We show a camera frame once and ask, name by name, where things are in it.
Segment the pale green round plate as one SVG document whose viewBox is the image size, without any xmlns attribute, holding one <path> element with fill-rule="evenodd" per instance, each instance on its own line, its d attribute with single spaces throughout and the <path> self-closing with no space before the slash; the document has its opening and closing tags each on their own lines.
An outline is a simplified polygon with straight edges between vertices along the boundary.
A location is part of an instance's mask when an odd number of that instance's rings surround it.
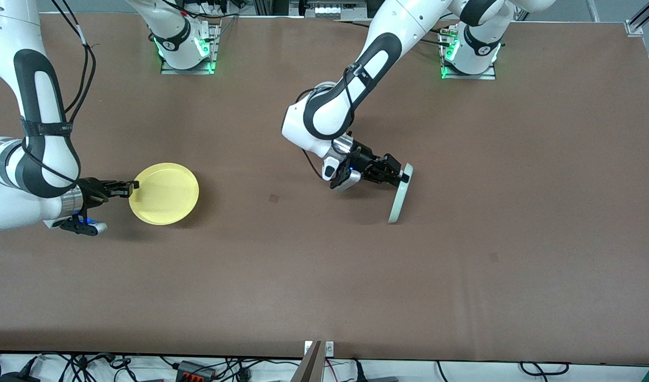
<svg viewBox="0 0 649 382">
<path fill-rule="evenodd" d="M 411 163 L 407 162 L 402 171 L 402 178 L 400 179 L 399 186 L 397 187 L 397 192 L 395 193 L 394 203 L 391 208 L 390 217 L 388 220 L 389 223 L 395 223 L 399 220 L 404 201 L 406 199 L 406 194 L 411 184 L 413 172 L 414 167 Z"/>
</svg>

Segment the yellow round plate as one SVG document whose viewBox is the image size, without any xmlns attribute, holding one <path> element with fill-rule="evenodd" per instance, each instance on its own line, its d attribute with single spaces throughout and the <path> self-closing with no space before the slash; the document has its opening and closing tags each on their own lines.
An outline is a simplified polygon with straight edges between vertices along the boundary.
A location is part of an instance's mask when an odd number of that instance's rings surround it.
<svg viewBox="0 0 649 382">
<path fill-rule="evenodd" d="M 199 198 L 193 172 L 176 163 L 159 163 L 141 171 L 128 198 L 132 213 L 151 225 L 169 225 L 187 217 Z"/>
</svg>

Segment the white terminal block device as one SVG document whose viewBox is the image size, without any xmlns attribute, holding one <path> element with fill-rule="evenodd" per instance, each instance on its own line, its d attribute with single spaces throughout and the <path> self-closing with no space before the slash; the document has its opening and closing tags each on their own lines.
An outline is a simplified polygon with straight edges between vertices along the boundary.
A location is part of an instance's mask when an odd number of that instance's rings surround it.
<svg viewBox="0 0 649 382">
<path fill-rule="evenodd" d="M 331 20 L 367 19 L 366 0 L 307 0 L 305 17 Z"/>
</svg>

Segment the black orange power strip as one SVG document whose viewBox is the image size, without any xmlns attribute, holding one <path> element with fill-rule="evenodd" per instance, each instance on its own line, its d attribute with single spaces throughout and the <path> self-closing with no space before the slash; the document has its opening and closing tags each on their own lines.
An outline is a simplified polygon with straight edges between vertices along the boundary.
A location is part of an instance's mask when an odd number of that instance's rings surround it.
<svg viewBox="0 0 649 382">
<path fill-rule="evenodd" d="M 176 382 L 212 382 L 216 375 L 215 368 L 188 361 L 174 363 L 173 369 Z"/>
</svg>

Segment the white power strip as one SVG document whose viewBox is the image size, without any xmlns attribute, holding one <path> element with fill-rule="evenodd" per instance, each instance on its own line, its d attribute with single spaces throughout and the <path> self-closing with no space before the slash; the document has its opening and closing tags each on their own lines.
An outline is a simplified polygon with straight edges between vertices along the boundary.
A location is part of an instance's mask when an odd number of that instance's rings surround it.
<svg viewBox="0 0 649 382">
<path fill-rule="evenodd" d="M 239 15 L 231 0 L 191 0 L 198 5 L 199 12 L 215 19 Z"/>
</svg>

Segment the aluminium corner profile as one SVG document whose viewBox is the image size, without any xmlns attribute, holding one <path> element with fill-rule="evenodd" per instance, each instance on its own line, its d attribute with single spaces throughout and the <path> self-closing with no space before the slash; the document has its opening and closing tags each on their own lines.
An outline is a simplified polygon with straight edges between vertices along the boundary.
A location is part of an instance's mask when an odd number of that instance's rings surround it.
<svg viewBox="0 0 649 382">
<path fill-rule="evenodd" d="M 643 28 L 647 23 L 649 23 L 649 0 L 630 19 L 626 20 L 625 28 L 628 36 L 642 36 Z"/>
</svg>

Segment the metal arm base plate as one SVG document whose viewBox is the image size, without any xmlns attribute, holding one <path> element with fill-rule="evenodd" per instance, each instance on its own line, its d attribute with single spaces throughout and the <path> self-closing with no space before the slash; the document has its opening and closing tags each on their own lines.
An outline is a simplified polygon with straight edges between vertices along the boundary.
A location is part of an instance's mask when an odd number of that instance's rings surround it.
<svg viewBox="0 0 649 382">
<path fill-rule="evenodd" d="M 469 27 L 458 24 L 442 28 L 438 34 L 441 78 L 494 80 L 494 62 L 501 39 L 486 43 L 470 34 Z"/>
<path fill-rule="evenodd" d="M 157 43 L 162 74 L 210 75 L 215 73 L 220 45 L 221 25 L 202 22 L 192 26 L 189 36 L 177 50 L 169 42 Z"/>
</svg>

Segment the dark aluminium frame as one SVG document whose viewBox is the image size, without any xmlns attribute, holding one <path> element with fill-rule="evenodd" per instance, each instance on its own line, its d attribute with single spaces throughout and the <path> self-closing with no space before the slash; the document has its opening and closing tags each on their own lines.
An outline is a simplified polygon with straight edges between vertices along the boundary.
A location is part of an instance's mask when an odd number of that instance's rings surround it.
<svg viewBox="0 0 649 382">
<path fill-rule="evenodd" d="M 290 0 L 252 0 L 256 15 L 289 15 Z"/>
</svg>

